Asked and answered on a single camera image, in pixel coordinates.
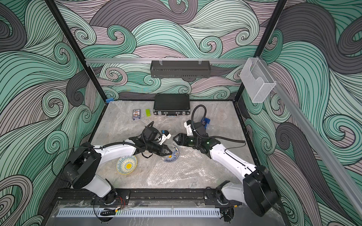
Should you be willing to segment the clear bubble wrap sheet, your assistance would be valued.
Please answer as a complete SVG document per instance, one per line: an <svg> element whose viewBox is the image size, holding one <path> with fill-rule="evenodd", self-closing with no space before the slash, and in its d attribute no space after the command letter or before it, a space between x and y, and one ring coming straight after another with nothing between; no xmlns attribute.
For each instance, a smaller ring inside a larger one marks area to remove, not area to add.
<svg viewBox="0 0 362 226"><path fill-rule="evenodd" d="M228 180L240 180L220 163L192 148L177 146L179 156L174 162L164 162L153 156L144 165L141 183L146 188L206 188Z"/></svg>

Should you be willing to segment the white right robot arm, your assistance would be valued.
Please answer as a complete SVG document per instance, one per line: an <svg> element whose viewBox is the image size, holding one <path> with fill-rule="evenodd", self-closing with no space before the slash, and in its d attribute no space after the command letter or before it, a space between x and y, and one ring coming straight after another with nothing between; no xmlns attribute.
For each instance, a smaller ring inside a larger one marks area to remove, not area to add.
<svg viewBox="0 0 362 226"><path fill-rule="evenodd" d="M270 171L263 165L248 163L221 143L221 137L210 137L202 123L191 120L184 123L186 133L173 140L179 146L192 147L220 163L236 176L240 183L224 182L218 188L218 201L246 204L259 217L267 213L280 199L279 191Z"/></svg>

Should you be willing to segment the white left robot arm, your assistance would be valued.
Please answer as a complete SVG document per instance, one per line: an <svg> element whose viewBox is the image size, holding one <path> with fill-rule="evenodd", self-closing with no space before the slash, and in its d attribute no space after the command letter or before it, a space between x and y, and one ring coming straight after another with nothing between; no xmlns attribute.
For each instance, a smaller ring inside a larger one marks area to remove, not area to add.
<svg viewBox="0 0 362 226"><path fill-rule="evenodd" d="M98 167L111 160L145 151L162 157L172 154L172 150L163 141L146 141L138 137L103 146L86 142L66 160L63 173L72 188L86 189L105 203L111 203L116 199L117 192L109 181L97 175Z"/></svg>

